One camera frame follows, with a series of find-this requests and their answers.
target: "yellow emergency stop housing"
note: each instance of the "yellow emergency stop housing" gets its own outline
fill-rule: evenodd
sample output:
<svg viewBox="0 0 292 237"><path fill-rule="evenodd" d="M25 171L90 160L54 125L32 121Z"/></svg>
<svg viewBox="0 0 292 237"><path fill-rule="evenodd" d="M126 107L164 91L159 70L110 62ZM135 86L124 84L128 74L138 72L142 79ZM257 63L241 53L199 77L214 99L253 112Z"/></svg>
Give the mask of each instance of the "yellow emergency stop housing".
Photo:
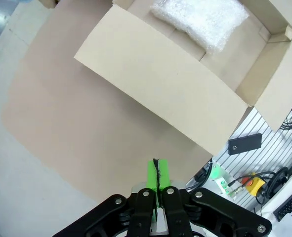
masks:
<svg viewBox="0 0 292 237"><path fill-rule="evenodd" d="M256 194L258 193L258 190L262 187L262 185L264 185L265 182L258 178L258 177L254 177L252 180L252 184L250 186L246 186L246 189L248 190L248 192L252 195L252 196L256 196Z"/></svg>

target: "bubble wrapped package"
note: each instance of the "bubble wrapped package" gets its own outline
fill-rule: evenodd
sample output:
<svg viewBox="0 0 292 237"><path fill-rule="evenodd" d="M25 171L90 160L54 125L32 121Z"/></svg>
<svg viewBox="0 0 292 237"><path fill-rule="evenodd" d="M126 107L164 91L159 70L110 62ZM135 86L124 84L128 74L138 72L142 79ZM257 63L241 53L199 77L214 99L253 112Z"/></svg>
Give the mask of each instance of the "bubble wrapped package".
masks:
<svg viewBox="0 0 292 237"><path fill-rule="evenodd" d="M223 50L248 13L237 0L155 0L152 13L186 32L207 53Z"/></svg>

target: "black keyboard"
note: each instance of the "black keyboard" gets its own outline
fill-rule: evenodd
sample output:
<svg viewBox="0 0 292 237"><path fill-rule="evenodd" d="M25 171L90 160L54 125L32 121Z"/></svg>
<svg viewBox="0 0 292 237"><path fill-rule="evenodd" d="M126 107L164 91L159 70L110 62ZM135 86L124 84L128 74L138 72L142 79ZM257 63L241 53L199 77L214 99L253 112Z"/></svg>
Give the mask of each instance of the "black keyboard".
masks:
<svg viewBox="0 0 292 237"><path fill-rule="evenodd" d="M279 221L287 214L292 212L292 195L273 213Z"/></svg>

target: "open cardboard box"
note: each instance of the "open cardboard box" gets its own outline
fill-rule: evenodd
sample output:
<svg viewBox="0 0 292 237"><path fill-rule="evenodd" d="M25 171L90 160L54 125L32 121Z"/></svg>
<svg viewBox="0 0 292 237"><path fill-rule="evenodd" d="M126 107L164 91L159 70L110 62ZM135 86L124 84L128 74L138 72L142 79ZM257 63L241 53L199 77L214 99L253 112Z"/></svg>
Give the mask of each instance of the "open cardboard box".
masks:
<svg viewBox="0 0 292 237"><path fill-rule="evenodd" d="M292 107L292 7L242 2L250 17L219 54L206 54L155 18L151 1L126 0L108 11L75 58L216 155L249 107L273 130Z"/></svg>

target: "metal bolt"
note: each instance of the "metal bolt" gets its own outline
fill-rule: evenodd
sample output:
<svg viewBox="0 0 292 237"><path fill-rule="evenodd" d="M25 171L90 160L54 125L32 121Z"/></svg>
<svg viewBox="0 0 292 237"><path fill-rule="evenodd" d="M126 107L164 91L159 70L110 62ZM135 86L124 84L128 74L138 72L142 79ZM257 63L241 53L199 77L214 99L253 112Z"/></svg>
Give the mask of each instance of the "metal bolt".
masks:
<svg viewBox="0 0 292 237"><path fill-rule="evenodd" d="M122 203L122 200L120 198L118 198L118 199L115 200L115 203L116 204L121 204Z"/></svg>
<svg viewBox="0 0 292 237"><path fill-rule="evenodd" d="M167 190L167 194L173 194L174 193L174 190L173 189L168 189Z"/></svg>
<svg viewBox="0 0 292 237"><path fill-rule="evenodd" d="M263 232L265 232L265 230L266 230L266 227L264 225L258 226L258 232L263 233Z"/></svg>
<svg viewBox="0 0 292 237"><path fill-rule="evenodd" d="M201 198L201 197L203 197L202 192L197 192L197 193L195 193L195 197L197 197L197 198Z"/></svg>

